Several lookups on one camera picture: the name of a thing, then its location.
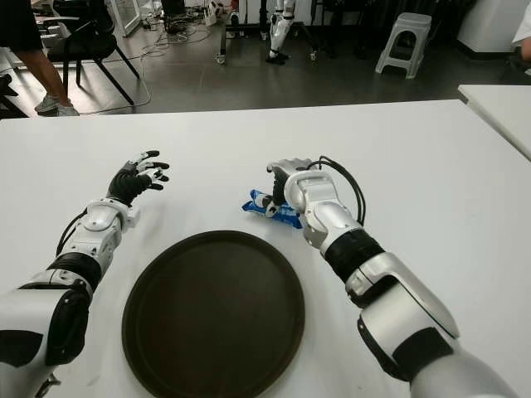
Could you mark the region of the left robot hand black silver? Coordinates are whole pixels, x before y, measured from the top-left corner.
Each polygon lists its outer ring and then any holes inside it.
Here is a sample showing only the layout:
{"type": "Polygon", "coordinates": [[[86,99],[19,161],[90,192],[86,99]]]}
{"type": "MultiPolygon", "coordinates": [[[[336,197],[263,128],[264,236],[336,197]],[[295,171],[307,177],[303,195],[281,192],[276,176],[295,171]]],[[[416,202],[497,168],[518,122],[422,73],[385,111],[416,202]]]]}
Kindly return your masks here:
{"type": "Polygon", "coordinates": [[[169,181],[165,171],[170,166],[153,160],[159,154],[158,150],[149,150],[128,160],[112,178],[106,197],[131,207],[134,199],[143,192],[162,191],[162,183],[169,181]]]}

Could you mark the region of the right robot hand black silver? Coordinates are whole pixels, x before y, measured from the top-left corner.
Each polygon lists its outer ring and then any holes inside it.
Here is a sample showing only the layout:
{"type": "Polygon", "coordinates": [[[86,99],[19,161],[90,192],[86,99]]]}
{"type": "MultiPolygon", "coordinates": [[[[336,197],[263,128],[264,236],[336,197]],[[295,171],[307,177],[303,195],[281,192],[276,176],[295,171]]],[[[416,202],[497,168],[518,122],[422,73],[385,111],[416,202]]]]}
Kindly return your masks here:
{"type": "Polygon", "coordinates": [[[312,160],[309,158],[293,158],[281,159],[276,162],[269,163],[266,171],[274,174],[273,193],[270,202],[266,206],[266,216],[272,217],[280,208],[286,203],[285,199],[285,184],[291,175],[297,172],[306,171],[312,160]]]}

